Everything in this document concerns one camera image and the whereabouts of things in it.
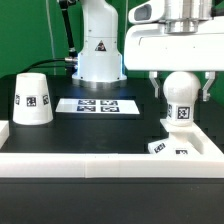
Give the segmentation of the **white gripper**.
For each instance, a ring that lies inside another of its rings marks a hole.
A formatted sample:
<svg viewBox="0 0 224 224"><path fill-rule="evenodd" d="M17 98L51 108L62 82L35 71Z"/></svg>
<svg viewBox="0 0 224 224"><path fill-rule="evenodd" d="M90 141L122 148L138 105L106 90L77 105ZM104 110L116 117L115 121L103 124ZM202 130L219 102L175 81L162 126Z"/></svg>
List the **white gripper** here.
<svg viewBox="0 0 224 224"><path fill-rule="evenodd" d="M163 24L132 26L126 35L124 64L129 70L149 72L156 98L161 97L158 71L207 71L200 90L207 102L216 80L215 71L224 71L224 20L199 24L194 34L166 34Z"/></svg>

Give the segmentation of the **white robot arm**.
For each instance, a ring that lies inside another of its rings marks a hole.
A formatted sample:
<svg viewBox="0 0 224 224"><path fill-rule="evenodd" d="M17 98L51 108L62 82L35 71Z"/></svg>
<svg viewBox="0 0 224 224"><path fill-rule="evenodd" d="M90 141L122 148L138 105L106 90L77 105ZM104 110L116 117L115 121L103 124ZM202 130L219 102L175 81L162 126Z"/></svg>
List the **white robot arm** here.
<svg viewBox="0 0 224 224"><path fill-rule="evenodd" d="M208 100L216 73L224 71L224 0L148 0L128 12L132 27L124 52L117 50L118 13L105 0L58 0L65 21L67 9L80 3L84 46L76 52L69 38L75 83L96 86L125 79L121 69L143 70L155 79L161 71L203 71L201 90Z"/></svg>

